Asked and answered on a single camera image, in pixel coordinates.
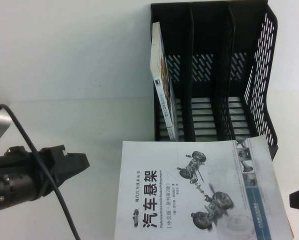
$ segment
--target book spine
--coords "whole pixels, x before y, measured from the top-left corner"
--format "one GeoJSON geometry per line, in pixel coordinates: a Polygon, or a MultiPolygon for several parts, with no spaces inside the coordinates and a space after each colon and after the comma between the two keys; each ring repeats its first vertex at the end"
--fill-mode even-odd
{"type": "Polygon", "coordinates": [[[155,87],[156,87],[156,92],[157,92],[157,95],[158,95],[160,107],[161,107],[161,110],[163,112],[163,116],[164,116],[165,124],[166,124],[166,127],[167,127],[169,139],[171,141],[176,141],[175,128],[173,126],[172,116],[170,115],[168,102],[167,102],[167,99],[165,97],[164,89],[163,89],[163,86],[161,84],[156,84],[156,80],[158,80],[159,83],[162,83],[162,79],[160,77],[157,78],[157,79],[154,79],[154,84],[155,84],[155,87]]]}

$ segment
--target book cover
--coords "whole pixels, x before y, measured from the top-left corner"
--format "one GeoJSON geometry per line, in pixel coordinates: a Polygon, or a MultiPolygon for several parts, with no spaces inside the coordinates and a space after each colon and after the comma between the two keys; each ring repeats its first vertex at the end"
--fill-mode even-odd
{"type": "Polygon", "coordinates": [[[292,240],[264,136],[124,142],[115,240],[292,240]]]}
{"type": "Polygon", "coordinates": [[[154,22],[152,24],[150,71],[154,80],[169,138],[171,141],[178,141],[176,99],[172,81],[170,81],[160,22],[154,22]]]}

